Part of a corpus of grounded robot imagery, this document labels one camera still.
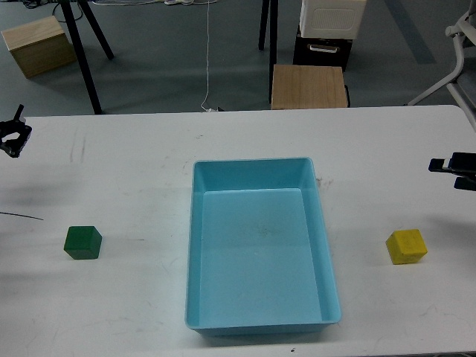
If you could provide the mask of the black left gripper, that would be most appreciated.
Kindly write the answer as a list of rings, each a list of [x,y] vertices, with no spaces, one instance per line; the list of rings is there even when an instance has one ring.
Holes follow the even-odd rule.
[[[32,128],[20,120],[23,109],[19,104],[13,120],[1,122],[1,150],[11,158],[20,156],[32,132]]]

